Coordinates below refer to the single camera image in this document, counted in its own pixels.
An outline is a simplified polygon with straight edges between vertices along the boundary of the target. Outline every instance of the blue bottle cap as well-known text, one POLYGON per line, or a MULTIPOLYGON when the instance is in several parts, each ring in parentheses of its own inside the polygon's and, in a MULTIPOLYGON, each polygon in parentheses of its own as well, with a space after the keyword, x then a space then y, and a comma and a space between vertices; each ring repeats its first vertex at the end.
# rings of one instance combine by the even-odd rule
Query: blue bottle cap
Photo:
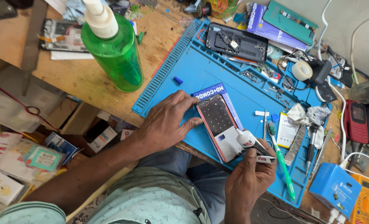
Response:
POLYGON ((277 114, 272 114, 271 117, 273 122, 277 122, 279 120, 279 116, 277 114))
POLYGON ((180 80, 178 77, 173 77, 173 79, 175 79, 175 81, 179 84, 179 85, 181 85, 182 83, 183 83, 183 81, 182 80, 180 80))

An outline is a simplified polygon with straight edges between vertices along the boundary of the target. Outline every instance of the hand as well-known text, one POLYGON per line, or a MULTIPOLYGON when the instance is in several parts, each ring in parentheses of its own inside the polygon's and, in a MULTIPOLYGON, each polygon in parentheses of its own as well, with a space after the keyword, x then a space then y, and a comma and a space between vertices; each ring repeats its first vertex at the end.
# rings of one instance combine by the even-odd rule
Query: hand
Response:
POLYGON ((138 141, 144 142, 147 153, 152 154, 175 145, 185 138, 187 132, 201 124, 202 119, 194 117, 179 127, 186 110, 199 102, 196 97, 178 90, 155 105, 140 129, 134 133, 138 141))
MULTIPOLYGON (((274 157, 275 151, 264 140, 258 141, 274 157)), ((258 199, 276 178, 276 161, 273 164, 257 163, 254 148, 247 150, 243 161, 237 164, 226 182, 225 223, 251 223, 251 210, 258 199)))

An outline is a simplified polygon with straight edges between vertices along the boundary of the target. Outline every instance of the red feature phone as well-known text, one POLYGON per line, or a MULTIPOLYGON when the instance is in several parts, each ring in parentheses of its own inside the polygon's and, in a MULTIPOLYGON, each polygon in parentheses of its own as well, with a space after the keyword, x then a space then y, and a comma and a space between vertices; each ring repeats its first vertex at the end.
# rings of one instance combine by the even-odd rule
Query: red feature phone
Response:
POLYGON ((346 107, 343 117, 343 125, 346 137, 362 144, 369 143, 366 108, 362 104, 353 100, 345 101, 346 107))

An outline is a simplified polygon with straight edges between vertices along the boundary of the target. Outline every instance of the jeans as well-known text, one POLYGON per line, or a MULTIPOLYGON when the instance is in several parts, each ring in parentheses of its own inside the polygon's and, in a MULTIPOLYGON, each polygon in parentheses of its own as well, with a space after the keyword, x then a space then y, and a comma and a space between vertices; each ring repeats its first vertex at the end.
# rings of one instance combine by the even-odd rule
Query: jeans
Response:
POLYGON ((225 216, 225 184, 229 174, 209 163, 187 169, 191 157, 191 154, 172 146, 143 158, 137 167, 165 170, 193 186, 204 203, 211 224, 219 224, 225 216))

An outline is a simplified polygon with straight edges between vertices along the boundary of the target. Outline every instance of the wooden table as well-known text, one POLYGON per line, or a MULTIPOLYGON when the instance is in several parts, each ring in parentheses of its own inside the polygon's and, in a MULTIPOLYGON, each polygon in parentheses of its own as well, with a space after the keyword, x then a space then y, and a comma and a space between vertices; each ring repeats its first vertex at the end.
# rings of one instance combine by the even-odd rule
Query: wooden table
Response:
MULTIPOLYGON (((144 14, 144 18, 136 20, 137 31, 145 33, 143 42, 139 45, 145 82, 139 90, 133 93, 119 91, 93 59, 51 60, 49 51, 40 52, 38 68, 33 72, 33 75, 139 127, 143 122, 143 118, 132 112, 132 105, 145 89, 152 78, 152 74, 172 45, 180 37, 179 20, 193 18, 193 15, 183 11, 186 6, 175 0, 158 0, 158 2, 157 9, 152 10, 149 14, 144 14)), ((238 12, 244 12, 244 10, 245 3, 242 3, 238 12)), ((20 67, 31 9, 19 10, 18 14, 19 16, 16 18, 0 20, 0 59, 20 67)), ((49 7, 47 18, 61 19, 61 15, 49 7)), ((215 18, 212 18, 212 21, 223 23, 222 20, 215 18)), ((229 22, 227 25, 236 26, 233 22, 229 22)), ((336 113, 341 110, 342 103, 337 100, 333 102, 333 105, 334 108, 327 127, 331 125, 334 133, 341 136, 340 123, 336 113)), ((178 143, 177 146, 207 162, 216 163, 183 142, 178 143)), ((340 150, 332 141, 328 143, 323 162, 336 164, 340 162, 340 150)), ((328 208, 307 190, 304 193, 300 209, 309 214, 312 213, 312 209, 319 211, 320 218, 325 221, 330 216, 328 208)))

